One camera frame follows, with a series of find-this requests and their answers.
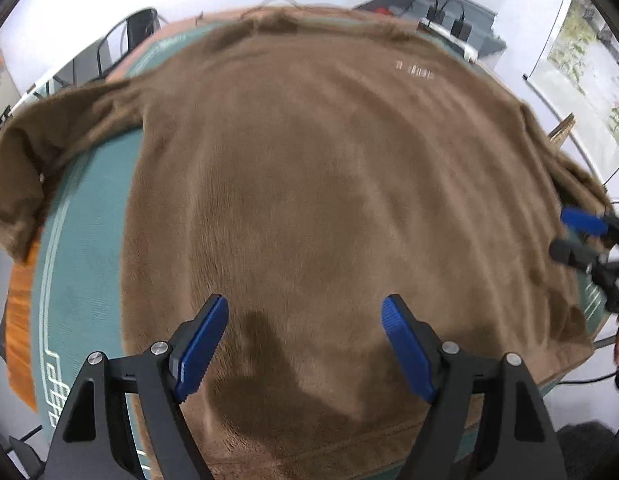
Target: metal screw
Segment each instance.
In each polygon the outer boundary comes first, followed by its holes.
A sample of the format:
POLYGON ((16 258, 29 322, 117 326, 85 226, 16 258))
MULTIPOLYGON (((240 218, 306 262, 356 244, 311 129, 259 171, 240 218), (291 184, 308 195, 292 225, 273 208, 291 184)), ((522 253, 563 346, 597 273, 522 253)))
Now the metal screw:
POLYGON ((154 355, 161 355, 168 351, 168 344, 165 341, 157 341, 152 345, 152 353, 154 355))
POLYGON ((103 354, 101 354, 101 352, 92 352, 88 356, 88 363, 90 363, 91 365, 97 365, 102 360, 103 360, 103 354))
POLYGON ((507 362, 512 366, 520 366, 523 364, 523 360, 521 359, 521 356, 513 352, 510 352, 509 354, 507 354, 506 359, 507 359, 507 362))
POLYGON ((454 341, 446 341, 445 343, 443 343, 442 348, 443 352, 451 355, 458 354, 459 350, 461 349, 454 341))

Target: cable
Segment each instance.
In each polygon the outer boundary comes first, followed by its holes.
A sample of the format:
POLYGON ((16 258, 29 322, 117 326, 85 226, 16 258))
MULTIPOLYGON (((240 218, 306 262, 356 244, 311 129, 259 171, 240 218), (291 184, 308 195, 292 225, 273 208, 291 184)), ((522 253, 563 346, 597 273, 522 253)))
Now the cable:
POLYGON ((594 383, 600 383, 601 381, 606 381, 607 379, 611 379, 612 377, 615 377, 619 374, 619 369, 616 370, 615 372, 612 372, 611 374, 607 374, 607 375, 603 375, 603 377, 598 377, 596 379, 587 379, 586 381, 560 381, 560 383, 557 384, 557 386, 560 386, 561 384, 594 384, 594 383))
POLYGON ((616 171, 614 171, 614 173, 611 174, 611 177, 609 177, 605 183, 603 184, 603 186, 607 186, 607 183, 614 178, 614 176, 619 172, 619 167, 616 168, 616 171))
POLYGON ((459 2, 458 0, 445 0, 445 3, 443 4, 443 7, 441 7, 441 10, 445 9, 445 6, 449 3, 449 2, 453 2, 455 4, 459 4, 459 6, 461 6, 462 9, 462 14, 461 14, 461 22, 465 21, 465 6, 462 4, 462 2, 459 2))

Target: sweater sleeve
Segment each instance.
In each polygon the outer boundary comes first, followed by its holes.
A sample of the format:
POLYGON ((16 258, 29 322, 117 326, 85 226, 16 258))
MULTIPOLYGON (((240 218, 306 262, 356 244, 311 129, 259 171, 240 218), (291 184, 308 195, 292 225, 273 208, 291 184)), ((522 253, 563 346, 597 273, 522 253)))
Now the sweater sleeve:
POLYGON ((43 180, 78 153, 141 124, 141 85, 128 79, 62 92, 11 118, 0 135, 0 247, 23 261, 43 180))
POLYGON ((552 145, 528 105, 521 105, 527 131, 564 205, 573 205, 592 214, 611 208, 603 185, 587 173, 560 148, 552 145))

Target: painting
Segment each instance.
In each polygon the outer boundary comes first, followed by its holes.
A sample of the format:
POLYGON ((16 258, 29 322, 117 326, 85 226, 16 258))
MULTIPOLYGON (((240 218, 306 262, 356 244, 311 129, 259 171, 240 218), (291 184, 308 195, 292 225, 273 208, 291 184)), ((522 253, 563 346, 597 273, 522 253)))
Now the painting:
POLYGON ((584 96, 619 147, 619 44, 590 0, 572 0, 547 60, 584 96))

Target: blue gripper pad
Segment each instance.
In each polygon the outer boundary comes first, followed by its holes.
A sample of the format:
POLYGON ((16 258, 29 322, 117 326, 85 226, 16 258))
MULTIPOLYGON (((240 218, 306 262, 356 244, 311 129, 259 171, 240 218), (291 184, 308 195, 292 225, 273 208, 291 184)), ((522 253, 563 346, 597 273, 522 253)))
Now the blue gripper pad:
POLYGON ((183 402, 187 396, 198 391, 229 318, 228 302, 219 296, 199 330, 190 339, 187 350, 180 361, 178 382, 174 387, 174 397, 177 402, 183 402))
POLYGON ((560 221, 579 233, 598 237, 606 235, 608 230, 607 224, 598 216, 590 215, 581 209, 573 207, 563 209, 560 214, 560 221))
POLYGON ((432 365, 391 298, 383 301, 381 321, 412 391, 426 402, 434 402, 437 391, 432 384, 432 365))

